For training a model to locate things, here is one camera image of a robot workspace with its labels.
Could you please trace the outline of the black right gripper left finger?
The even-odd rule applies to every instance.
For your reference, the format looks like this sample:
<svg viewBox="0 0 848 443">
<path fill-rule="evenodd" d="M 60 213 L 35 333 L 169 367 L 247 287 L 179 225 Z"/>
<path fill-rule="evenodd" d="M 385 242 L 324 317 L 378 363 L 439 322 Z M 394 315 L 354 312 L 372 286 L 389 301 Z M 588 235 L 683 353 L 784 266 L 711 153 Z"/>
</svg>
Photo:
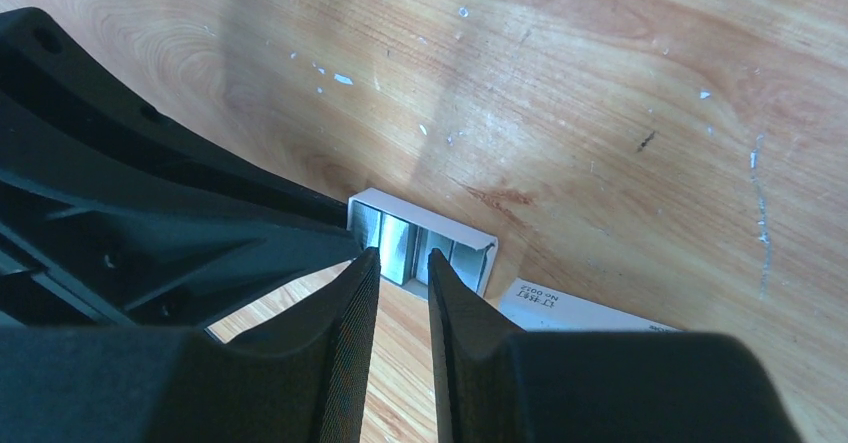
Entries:
<svg viewBox="0 0 848 443">
<path fill-rule="evenodd" d="M 365 250 L 226 343 L 188 327 L 4 328 L 5 442 L 356 442 L 379 297 Z"/>
</svg>

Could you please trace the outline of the white staple box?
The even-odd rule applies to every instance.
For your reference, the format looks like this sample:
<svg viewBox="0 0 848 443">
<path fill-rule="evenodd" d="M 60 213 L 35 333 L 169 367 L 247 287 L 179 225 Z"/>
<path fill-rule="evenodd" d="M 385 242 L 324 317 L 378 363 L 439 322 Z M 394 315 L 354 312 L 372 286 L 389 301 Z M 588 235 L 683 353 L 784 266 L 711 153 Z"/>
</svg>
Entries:
<svg viewBox="0 0 848 443">
<path fill-rule="evenodd" d="M 673 332 L 676 328 L 523 279 L 501 297 L 499 311 L 527 331 Z"/>
</svg>

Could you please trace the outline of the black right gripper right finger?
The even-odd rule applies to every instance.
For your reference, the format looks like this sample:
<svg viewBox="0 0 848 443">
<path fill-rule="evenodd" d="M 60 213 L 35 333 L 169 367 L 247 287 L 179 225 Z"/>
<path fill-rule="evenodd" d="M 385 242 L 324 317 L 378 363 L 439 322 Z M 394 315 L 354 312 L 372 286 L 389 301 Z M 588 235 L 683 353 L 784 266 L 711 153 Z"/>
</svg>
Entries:
<svg viewBox="0 0 848 443">
<path fill-rule="evenodd" d="M 528 332 L 428 259 L 442 442 L 797 442 L 739 340 L 699 332 Z"/>
</svg>

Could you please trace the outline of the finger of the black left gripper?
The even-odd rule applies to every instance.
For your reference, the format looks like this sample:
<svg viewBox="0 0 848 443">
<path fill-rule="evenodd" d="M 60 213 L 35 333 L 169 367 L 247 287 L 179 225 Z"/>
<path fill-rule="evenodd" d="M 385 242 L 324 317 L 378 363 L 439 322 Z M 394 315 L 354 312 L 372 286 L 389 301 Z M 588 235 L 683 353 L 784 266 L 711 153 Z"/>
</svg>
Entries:
<svg viewBox="0 0 848 443">
<path fill-rule="evenodd" d="M 5 326 L 204 328 L 360 253 L 342 228 L 133 171 L 1 172 Z"/>
<path fill-rule="evenodd" d="M 159 112 L 40 8 L 1 15 L 1 91 L 73 139 L 152 176 L 346 224 L 344 203 L 259 168 Z"/>
</svg>

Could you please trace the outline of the grey staple strips tray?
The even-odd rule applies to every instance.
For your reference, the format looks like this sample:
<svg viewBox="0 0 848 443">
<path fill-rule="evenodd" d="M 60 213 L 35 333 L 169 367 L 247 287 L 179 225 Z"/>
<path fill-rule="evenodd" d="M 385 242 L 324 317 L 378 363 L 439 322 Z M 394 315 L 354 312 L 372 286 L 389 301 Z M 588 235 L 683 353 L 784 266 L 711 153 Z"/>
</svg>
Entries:
<svg viewBox="0 0 848 443">
<path fill-rule="evenodd" d="M 434 249 L 482 296 L 499 246 L 494 235 L 375 188 L 348 199 L 347 229 L 361 246 L 378 250 L 384 279 L 421 299 L 428 298 L 428 258 Z"/>
</svg>

